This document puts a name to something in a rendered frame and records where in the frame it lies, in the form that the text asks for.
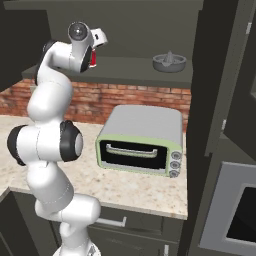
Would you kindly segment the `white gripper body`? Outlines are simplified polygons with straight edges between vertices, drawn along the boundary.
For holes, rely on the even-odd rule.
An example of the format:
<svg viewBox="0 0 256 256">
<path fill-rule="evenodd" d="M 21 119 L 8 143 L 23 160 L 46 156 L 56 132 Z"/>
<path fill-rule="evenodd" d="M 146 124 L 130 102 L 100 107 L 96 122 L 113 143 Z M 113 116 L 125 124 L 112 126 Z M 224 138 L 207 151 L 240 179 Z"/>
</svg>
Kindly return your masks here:
<svg viewBox="0 0 256 256">
<path fill-rule="evenodd" d="M 93 36 L 95 46 L 102 46 L 108 43 L 106 34 L 100 28 L 93 30 Z"/>
</svg>

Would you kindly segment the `dark tall cabinet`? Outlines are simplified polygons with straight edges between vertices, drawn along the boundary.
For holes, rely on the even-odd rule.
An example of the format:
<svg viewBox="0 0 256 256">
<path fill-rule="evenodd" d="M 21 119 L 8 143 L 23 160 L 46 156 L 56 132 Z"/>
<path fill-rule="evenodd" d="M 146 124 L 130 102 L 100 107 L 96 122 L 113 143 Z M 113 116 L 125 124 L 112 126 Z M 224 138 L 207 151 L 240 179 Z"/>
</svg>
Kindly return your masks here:
<svg viewBox="0 0 256 256">
<path fill-rule="evenodd" d="M 216 99 L 239 0 L 204 0 L 193 52 L 194 74 L 186 133 L 188 218 L 183 224 L 178 256 L 193 256 L 198 243 L 198 213 L 212 154 L 205 156 Z"/>
</svg>

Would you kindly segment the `dark base cabinet door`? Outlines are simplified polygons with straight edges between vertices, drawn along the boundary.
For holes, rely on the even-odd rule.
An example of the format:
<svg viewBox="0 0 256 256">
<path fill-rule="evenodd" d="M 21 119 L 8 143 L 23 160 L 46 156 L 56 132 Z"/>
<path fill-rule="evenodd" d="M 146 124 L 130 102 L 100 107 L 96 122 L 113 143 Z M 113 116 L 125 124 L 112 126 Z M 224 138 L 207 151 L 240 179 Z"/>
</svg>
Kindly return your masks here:
<svg viewBox="0 0 256 256">
<path fill-rule="evenodd" d="M 164 245 L 169 245 L 169 256 L 178 256 L 178 244 L 174 242 L 98 227 L 89 227 L 88 232 L 102 256 L 164 256 Z"/>
</svg>

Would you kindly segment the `red can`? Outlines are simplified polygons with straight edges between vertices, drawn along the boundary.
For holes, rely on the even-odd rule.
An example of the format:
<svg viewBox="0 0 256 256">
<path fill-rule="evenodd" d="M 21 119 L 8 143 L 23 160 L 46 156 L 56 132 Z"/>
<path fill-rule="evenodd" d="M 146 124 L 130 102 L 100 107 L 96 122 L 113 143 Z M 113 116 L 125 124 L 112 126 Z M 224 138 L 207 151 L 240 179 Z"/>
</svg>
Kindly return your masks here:
<svg viewBox="0 0 256 256">
<path fill-rule="evenodd" d="M 96 66 L 97 66 L 97 64 L 96 64 L 96 50 L 93 49 L 92 50 L 92 55 L 91 55 L 91 61 L 90 61 L 90 68 L 94 68 Z"/>
</svg>

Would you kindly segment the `grey citrus juicer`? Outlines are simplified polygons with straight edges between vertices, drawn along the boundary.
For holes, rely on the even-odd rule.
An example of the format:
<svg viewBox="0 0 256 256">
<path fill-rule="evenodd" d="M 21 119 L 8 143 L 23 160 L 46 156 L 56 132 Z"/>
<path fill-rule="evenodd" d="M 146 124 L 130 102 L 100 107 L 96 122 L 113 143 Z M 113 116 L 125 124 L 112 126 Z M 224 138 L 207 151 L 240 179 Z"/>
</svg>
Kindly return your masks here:
<svg viewBox="0 0 256 256">
<path fill-rule="evenodd" d="M 187 59 L 184 56 L 168 51 L 153 57 L 153 68 L 159 72 L 177 73 L 184 70 Z"/>
</svg>

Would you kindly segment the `green and grey toaster oven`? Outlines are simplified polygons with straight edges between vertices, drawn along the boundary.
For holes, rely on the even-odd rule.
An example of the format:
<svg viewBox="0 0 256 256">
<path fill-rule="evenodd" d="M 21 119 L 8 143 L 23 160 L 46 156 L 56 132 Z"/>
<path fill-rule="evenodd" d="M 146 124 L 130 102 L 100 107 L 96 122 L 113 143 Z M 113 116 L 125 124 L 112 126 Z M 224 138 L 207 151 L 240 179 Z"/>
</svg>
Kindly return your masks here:
<svg viewBox="0 0 256 256">
<path fill-rule="evenodd" d="M 155 158 L 115 155 L 106 144 L 121 149 L 158 150 Z M 97 163 L 101 168 L 176 178 L 183 155 L 182 114 L 175 109 L 118 105 L 111 112 L 96 142 Z"/>
</svg>

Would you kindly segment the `dark drawer front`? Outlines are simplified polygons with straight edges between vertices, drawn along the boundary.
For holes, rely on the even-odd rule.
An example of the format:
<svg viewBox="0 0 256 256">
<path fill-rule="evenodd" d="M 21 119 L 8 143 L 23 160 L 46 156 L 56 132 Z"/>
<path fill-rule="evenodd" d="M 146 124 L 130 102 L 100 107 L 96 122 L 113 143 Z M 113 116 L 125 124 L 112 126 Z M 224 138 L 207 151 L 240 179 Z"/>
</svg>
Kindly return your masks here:
<svg viewBox="0 0 256 256">
<path fill-rule="evenodd" d="M 124 228 L 130 231 L 152 234 L 169 234 L 171 232 L 180 233 L 183 225 L 182 220 L 175 218 L 168 218 L 159 215 L 139 213 L 110 207 L 102 207 L 99 218 L 121 221 L 124 216 L 127 217 L 125 227 L 116 227 L 99 223 L 97 224 L 107 227 Z"/>
</svg>

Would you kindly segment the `grey built-in oven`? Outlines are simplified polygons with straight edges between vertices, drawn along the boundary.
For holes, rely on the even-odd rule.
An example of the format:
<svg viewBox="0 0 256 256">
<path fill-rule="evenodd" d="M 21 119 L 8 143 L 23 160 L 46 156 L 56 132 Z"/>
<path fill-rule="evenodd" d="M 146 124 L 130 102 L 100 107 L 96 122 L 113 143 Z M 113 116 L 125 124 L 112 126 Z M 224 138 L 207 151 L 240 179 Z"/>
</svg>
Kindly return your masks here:
<svg viewBox="0 0 256 256">
<path fill-rule="evenodd" d="M 200 247 L 256 256 L 256 165 L 221 163 Z"/>
</svg>

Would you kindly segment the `dark open wall cabinet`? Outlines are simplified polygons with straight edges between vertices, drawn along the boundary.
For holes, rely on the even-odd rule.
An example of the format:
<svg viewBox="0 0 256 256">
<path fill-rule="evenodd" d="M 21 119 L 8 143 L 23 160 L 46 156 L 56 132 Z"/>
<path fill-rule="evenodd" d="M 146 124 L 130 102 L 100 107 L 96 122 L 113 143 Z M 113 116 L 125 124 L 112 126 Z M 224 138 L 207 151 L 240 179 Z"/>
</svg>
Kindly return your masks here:
<svg viewBox="0 0 256 256">
<path fill-rule="evenodd" d="M 43 11 L 51 37 L 67 42 L 68 25 L 83 21 L 102 29 L 108 44 L 96 49 L 97 66 L 81 74 L 67 71 L 75 82 L 169 88 L 191 86 L 192 56 L 203 0 L 5 0 L 8 11 Z M 187 58 L 178 73 L 158 72 L 152 58 L 172 52 Z"/>
</svg>

